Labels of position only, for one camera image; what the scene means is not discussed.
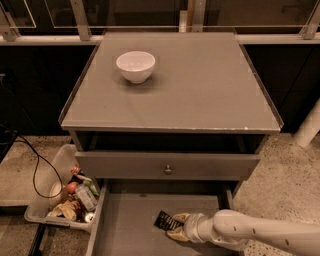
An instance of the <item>black cable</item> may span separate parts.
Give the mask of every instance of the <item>black cable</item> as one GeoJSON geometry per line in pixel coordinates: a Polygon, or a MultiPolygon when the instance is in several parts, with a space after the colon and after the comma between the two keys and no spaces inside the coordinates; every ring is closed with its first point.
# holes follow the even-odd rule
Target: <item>black cable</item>
{"type": "MultiPolygon", "coordinates": [[[[6,126],[4,126],[4,125],[2,125],[2,124],[0,124],[0,126],[3,127],[3,128],[5,128],[7,131],[16,132],[16,131],[10,130],[8,127],[6,127],[6,126]]],[[[18,135],[18,137],[21,138],[22,140],[16,140],[15,142],[24,143],[24,144],[28,145],[29,148],[33,151],[33,153],[35,153],[36,156],[37,156],[37,163],[36,163],[36,167],[35,167],[35,170],[34,170],[34,173],[33,173],[33,178],[32,178],[33,188],[34,188],[34,190],[36,191],[36,193],[37,193],[39,196],[44,197],[44,198],[48,198],[48,199],[49,199],[49,198],[54,198],[54,197],[60,195],[61,192],[62,192],[63,184],[62,184],[62,179],[61,179],[61,177],[60,177],[57,169],[56,169],[47,159],[45,159],[43,156],[41,156],[41,155],[35,150],[35,148],[30,144],[30,142],[29,142],[26,138],[24,138],[24,137],[21,136],[21,135],[18,135]],[[44,196],[44,195],[42,195],[42,194],[38,191],[38,189],[37,189],[37,187],[36,187],[36,182],[35,182],[35,181],[36,181],[36,174],[37,174],[37,171],[38,171],[38,166],[39,166],[40,159],[42,159],[43,161],[45,161],[48,165],[50,165],[50,166],[52,167],[52,169],[54,170],[54,172],[56,173],[56,175],[57,175],[57,177],[58,177],[58,179],[59,179],[59,182],[60,182],[60,191],[59,191],[56,195],[53,195],[53,196],[44,196]]],[[[0,143],[0,145],[7,145],[7,144],[10,144],[10,142],[0,143]]]]}

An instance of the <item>black object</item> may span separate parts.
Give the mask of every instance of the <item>black object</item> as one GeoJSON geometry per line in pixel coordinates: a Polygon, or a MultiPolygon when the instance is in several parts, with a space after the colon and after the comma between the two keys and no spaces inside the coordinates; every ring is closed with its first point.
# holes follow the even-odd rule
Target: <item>black object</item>
{"type": "Polygon", "coordinates": [[[154,225],[160,229],[163,229],[164,231],[168,231],[183,226],[183,223],[172,219],[171,216],[164,211],[160,211],[154,225]]]}
{"type": "Polygon", "coordinates": [[[16,131],[10,131],[5,126],[0,125],[0,163],[8,153],[16,138],[16,131]]]}
{"type": "Polygon", "coordinates": [[[28,256],[40,256],[42,255],[41,251],[39,250],[41,241],[42,241],[42,237],[44,235],[44,231],[46,230],[46,225],[45,224],[39,224],[38,229],[37,229],[37,233],[34,237],[34,240],[32,242],[32,246],[31,249],[29,251],[28,256]]]}

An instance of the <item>white bin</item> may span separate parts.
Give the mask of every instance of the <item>white bin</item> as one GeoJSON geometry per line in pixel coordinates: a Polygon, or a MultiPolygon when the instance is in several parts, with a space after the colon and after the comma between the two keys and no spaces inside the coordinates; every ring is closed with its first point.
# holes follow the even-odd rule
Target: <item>white bin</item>
{"type": "MultiPolygon", "coordinates": [[[[72,177],[71,169],[75,164],[77,164],[77,160],[75,158],[76,151],[75,145],[63,145],[51,163],[57,169],[64,185],[67,185],[70,181],[72,177]]],[[[49,196],[52,185],[58,181],[58,178],[52,168],[50,171],[46,171],[44,173],[45,175],[41,176],[41,170],[38,170],[36,186],[41,194],[49,196]]],[[[92,224],[95,222],[95,217],[90,223],[72,221],[63,217],[49,217],[47,216],[49,211],[49,199],[36,195],[28,206],[24,217],[30,222],[66,226],[73,229],[85,230],[87,232],[91,232],[92,224]]]]}

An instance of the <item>concrete floor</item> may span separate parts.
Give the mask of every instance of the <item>concrete floor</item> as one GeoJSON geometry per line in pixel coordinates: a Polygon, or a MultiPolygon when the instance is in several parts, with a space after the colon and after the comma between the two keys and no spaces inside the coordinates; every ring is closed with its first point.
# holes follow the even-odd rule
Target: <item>concrete floor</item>
{"type": "MultiPolygon", "coordinates": [[[[69,137],[27,137],[51,161],[69,137]]],[[[290,134],[270,136],[261,161],[234,198],[235,209],[253,217],[320,224],[320,136],[303,149],[290,134]]],[[[35,155],[15,143],[0,164],[0,207],[28,205],[35,195],[32,175],[35,155]]],[[[37,224],[23,216],[0,216],[0,256],[28,255],[37,224]]],[[[84,255],[85,231],[47,228],[40,249],[43,255],[84,255]]],[[[291,255],[251,241],[246,256],[291,255]]]]}

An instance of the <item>drawer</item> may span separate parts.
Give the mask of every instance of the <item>drawer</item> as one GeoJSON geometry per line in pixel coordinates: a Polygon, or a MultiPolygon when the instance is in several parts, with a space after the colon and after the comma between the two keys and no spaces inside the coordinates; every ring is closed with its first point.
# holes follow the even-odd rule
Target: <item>drawer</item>
{"type": "Polygon", "coordinates": [[[160,193],[154,193],[154,186],[148,181],[140,185],[140,191],[136,187],[132,189],[130,183],[117,184],[117,188],[114,184],[105,184],[101,190],[105,193],[104,200],[97,206],[86,256],[240,255],[211,243],[178,243],[154,226],[160,211],[172,216],[181,212],[214,214],[219,209],[232,208],[229,190],[197,194],[199,184],[194,185],[188,184],[189,192],[195,188],[190,194],[184,193],[181,186],[176,188],[179,193],[172,193],[175,188],[169,191],[166,186],[160,193]]]}
{"type": "Polygon", "coordinates": [[[77,152],[86,175],[115,179],[246,180],[259,162],[254,154],[77,152]]]}

